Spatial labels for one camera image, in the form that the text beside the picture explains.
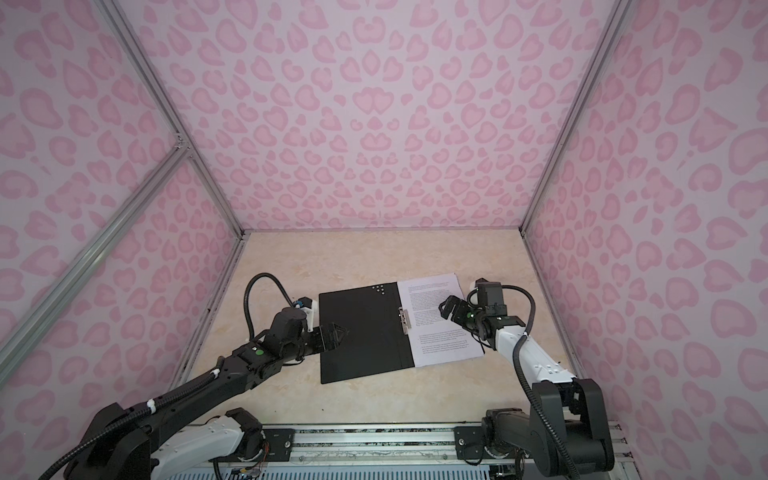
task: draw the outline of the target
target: white paper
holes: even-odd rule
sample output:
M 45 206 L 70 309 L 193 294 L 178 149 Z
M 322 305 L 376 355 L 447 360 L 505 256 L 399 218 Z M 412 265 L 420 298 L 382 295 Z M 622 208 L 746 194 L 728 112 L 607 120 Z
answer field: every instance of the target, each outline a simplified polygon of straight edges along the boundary
M 415 366 L 435 365 L 482 356 L 482 348 L 462 327 L 440 316 L 438 305 L 451 295 L 464 298 L 455 273 L 397 283 L 402 308 L 408 313 Z

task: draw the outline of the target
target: aluminum frame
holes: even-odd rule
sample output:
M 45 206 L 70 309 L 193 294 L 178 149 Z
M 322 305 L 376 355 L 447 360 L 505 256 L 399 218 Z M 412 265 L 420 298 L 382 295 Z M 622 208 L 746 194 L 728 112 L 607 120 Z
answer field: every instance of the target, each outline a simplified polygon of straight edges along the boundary
M 230 285 L 232 275 L 237 268 L 237 264 L 240 262 L 240 258 L 243 256 L 246 242 L 247 235 L 244 238 L 235 239 L 230 255 L 221 272 L 221 277 L 216 281 L 214 291 L 211 293 L 208 304 L 200 317 L 200 322 L 197 324 L 197 327 L 192 333 L 192 337 L 189 342 L 187 342 L 187 346 L 181 354 L 179 364 L 176 367 L 176 372 L 174 372 L 174 376 L 171 378 L 170 386 L 168 387 L 169 390 L 175 389 L 189 380 L 194 364 L 197 361 L 197 356 L 200 354 L 200 349 L 203 348 L 210 327 L 216 319 L 216 314 L 219 313 L 219 307 L 221 306 L 227 287 Z
M 631 17 L 631 12 L 636 4 L 636 0 L 617 0 L 616 3 L 614 3 L 614 7 L 611 9 L 608 21 L 605 24 L 605 28 L 598 40 L 598 46 L 595 48 L 592 58 L 587 64 L 584 78 L 579 84 L 578 90 L 576 90 L 574 101 L 571 104 L 571 108 L 568 110 L 568 114 L 565 116 L 563 127 L 560 129 L 558 137 L 555 140 L 554 148 L 549 155 L 546 167 L 544 168 L 544 173 L 541 175 L 541 178 L 536 185 L 531 204 L 525 211 L 520 226 L 521 232 L 528 231 L 531 223 L 533 223 L 533 220 L 536 218 L 536 213 L 538 212 L 538 209 L 541 208 L 547 189 L 551 184 L 554 170 L 560 164 L 563 155 L 567 150 L 568 142 L 570 142 L 573 137 L 578 122 L 584 111 L 587 109 L 589 99 L 594 93 L 595 88 L 598 86 L 600 77 L 611 60 L 611 56 L 621 39 L 621 34 L 626 28 L 629 18 Z
M 272 470 L 287 473 L 298 468 L 296 472 L 306 472 L 312 478 L 311 472 L 321 472 L 328 468 L 373 468 L 379 471 L 384 468 L 422 467 L 425 471 L 434 468 L 473 468 L 456 456 L 453 429 L 466 426 L 481 425 L 480 422 L 264 425 L 265 429 L 296 431 L 288 462 L 270 462 L 266 472 Z M 611 480 L 632 480 L 634 477 L 623 476 L 625 469 L 634 470 L 634 465 L 630 465 L 634 459 L 629 453 L 624 431 L 617 422 L 609 422 L 608 429 L 616 461 L 614 472 L 619 474 L 612 476 Z M 531 458 L 525 462 L 527 466 L 533 464 Z M 480 468 L 512 463 L 514 460 L 508 458 L 489 458 Z M 208 465 L 204 463 L 196 468 L 210 468 Z M 250 467 L 252 464 L 234 462 L 223 463 L 222 466 Z M 196 468 L 179 475 L 190 474 Z M 608 474 L 604 473 L 595 475 L 608 478 Z
M 243 226 L 237 219 L 237 215 L 232 210 L 232 206 L 227 201 L 227 197 L 219 187 L 219 184 L 214 180 L 204 160 L 204 156 L 194 142 L 194 138 L 192 138 L 192 135 L 184 126 L 181 115 L 170 99 L 170 95 L 165 91 L 160 75 L 157 74 L 154 66 L 149 61 L 147 53 L 144 47 L 141 46 L 138 36 L 128 21 L 123 8 L 116 0 L 93 0 L 93 3 L 96 4 L 104 19 L 110 25 L 115 38 L 133 64 L 144 86 L 147 87 L 149 95 L 154 99 L 171 130 L 176 132 L 179 141 L 184 141 L 190 145 L 193 160 L 192 166 L 203 181 L 203 185 L 208 190 L 208 194 L 213 199 L 214 204 L 216 204 L 235 235 L 238 238 L 242 237 Z
M 560 343 L 563 346 L 563 350 L 565 350 L 565 355 L 568 357 L 568 361 L 571 363 L 571 368 L 573 369 L 573 372 L 576 374 L 576 376 L 579 378 L 585 378 L 587 373 L 576 355 L 576 349 L 573 342 L 571 341 L 571 338 L 568 337 L 568 334 L 565 332 L 565 322 L 558 312 L 557 305 L 554 302 L 554 296 L 549 290 L 547 283 L 544 281 L 544 277 L 541 275 L 541 268 L 533 254 L 531 245 L 528 244 L 527 236 L 522 234 L 522 232 L 521 235 L 523 239 L 523 245 L 525 245 L 525 251 L 528 253 L 528 258 L 531 260 L 533 271 L 536 272 L 536 280 L 538 281 L 538 285 L 544 294 L 544 300 L 547 302 L 547 308 L 549 308 L 549 313 L 552 315 L 554 328 L 558 331 Z
M 0 388 L 43 340 L 64 308 L 80 293 L 185 159 L 191 159 L 191 154 L 186 143 L 181 141 L 75 257 L 48 294 L 18 321 L 8 341 L 0 348 Z

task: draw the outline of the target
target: black bracket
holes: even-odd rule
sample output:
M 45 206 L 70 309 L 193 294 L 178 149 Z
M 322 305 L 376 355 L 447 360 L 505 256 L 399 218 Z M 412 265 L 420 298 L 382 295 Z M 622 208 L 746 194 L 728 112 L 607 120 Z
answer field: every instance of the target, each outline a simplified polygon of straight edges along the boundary
M 477 462 L 485 457 L 485 439 L 482 427 L 454 427 L 453 442 L 456 458 Z
M 264 429 L 266 442 L 270 444 L 270 452 L 266 456 L 268 462 L 288 462 L 293 449 L 294 429 Z

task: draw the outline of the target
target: beige floor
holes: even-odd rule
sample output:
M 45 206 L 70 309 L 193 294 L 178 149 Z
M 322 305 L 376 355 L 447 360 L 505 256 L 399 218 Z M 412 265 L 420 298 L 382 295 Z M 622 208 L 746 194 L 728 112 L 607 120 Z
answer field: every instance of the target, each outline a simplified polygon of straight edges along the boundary
M 259 272 L 277 276 L 288 294 L 319 293 L 455 272 L 465 293 L 473 280 L 512 283 L 537 303 L 533 337 L 568 364 L 544 296 L 517 230 L 254 233 L 197 358 L 194 375 L 247 340 L 243 290 Z M 257 332 L 268 328 L 285 300 L 269 280 L 251 293 Z M 528 318 L 522 295 L 505 292 L 509 311 Z M 284 368 L 250 392 L 206 416 L 244 407 L 264 423 L 478 421 L 486 409 L 528 411 L 511 365 L 498 353 L 437 366 L 411 368 L 320 385 L 319 357 Z

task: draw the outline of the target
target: black robotic arm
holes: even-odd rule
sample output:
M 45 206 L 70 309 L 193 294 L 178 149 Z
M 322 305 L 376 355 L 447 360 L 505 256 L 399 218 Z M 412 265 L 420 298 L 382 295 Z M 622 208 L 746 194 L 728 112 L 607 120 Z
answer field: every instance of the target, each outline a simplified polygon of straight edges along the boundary
M 211 371 L 146 403 L 127 409 L 117 403 L 104 407 L 91 421 L 84 441 L 40 479 L 51 478 L 67 465 L 67 480 L 151 480 L 157 466 L 151 454 L 171 436 L 225 400 L 255 388 L 286 362 L 335 349 L 345 332 L 335 324 L 310 332 L 306 313 L 286 307 L 275 315 L 268 330 L 227 358 L 219 357 Z M 258 445 L 239 448 L 255 452 Z

